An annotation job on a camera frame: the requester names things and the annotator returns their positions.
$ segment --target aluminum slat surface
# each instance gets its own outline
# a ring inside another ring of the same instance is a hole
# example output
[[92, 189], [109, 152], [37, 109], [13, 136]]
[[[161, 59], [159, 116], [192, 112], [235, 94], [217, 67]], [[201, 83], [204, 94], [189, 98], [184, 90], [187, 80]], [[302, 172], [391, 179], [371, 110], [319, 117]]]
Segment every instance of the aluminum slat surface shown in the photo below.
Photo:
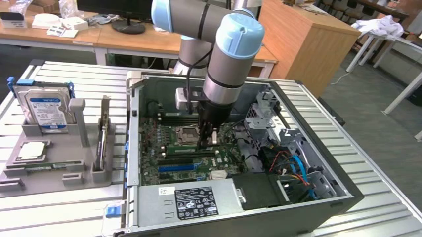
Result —
[[[52, 237], [57, 234], [65, 237], [101, 236], [103, 208], [108, 203], [121, 199], [127, 70], [121, 67], [45, 62], [36, 75], [30, 75], [40, 81], [73, 81], [76, 96], [85, 98], [84, 117], [92, 123], [96, 123], [99, 116], [103, 94], [112, 96], [111, 121], [117, 123], [112, 160], [113, 185], [96, 189], [1, 198], [0, 236]], [[344, 214], [330, 218], [312, 233], [302, 236], [422, 236], [420, 213], [411, 209], [411, 204], [392, 188], [394, 184], [384, 178], [359, 146], [318, 105], [315, 98], [294, 81], [282, 80], [278, 83], [366, 195]], [[6, 110], [0, 111], [2, 115], [0, 117], [0, 169], [14, 146], [13, 142], [21, 132], [22, 122], [22, 113], [16, 100], [5, 101], [1, 107]], [[282, 109], [282, 114], [292, 122], [284, 109]], [[120, 219], [115, 218], [112, 221], [107, 225], [109, 228], [117, 228]]]

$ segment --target computer component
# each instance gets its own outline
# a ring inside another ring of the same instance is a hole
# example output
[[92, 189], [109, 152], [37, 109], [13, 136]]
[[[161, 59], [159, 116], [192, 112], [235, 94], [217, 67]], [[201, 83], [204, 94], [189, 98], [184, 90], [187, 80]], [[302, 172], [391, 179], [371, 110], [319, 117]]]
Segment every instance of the computer component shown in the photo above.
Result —
[[[171, 93], [184, 77], [141, 73], [140, 78], [129, 96], [125, 191], [127, 203], [135, 204], [127, 207], [124, 230], [188, 236], [200, 228], [209, 237], [292, 236], [311, 232], [362, 199], [275, 82], [245, 80], [217, 145], [197, 148], [177, 136], [193, 138], [197, 126], [197, 115], [176, 109]], [[203, 80], [195, 77], [191, 83], [201, 86]], [[144, 117], [151, 100], [163, 107]]]
[[72, 83], [37, 82], [20, 79], [8, 82], [17, 98], [26, 124], [37, 124], [43, 133], [64, 133], [76, 123], [68, 104], [73, 96]]
[[127, 18], [111, 23], [116, 31], [125, 34], [140, 34], [145, 31], [145, 26], [137, 21], [131, 21], [131, 18], [151, 22], [152, 0], [77, 0], [76, 2], [79, 10], [116, 14]]

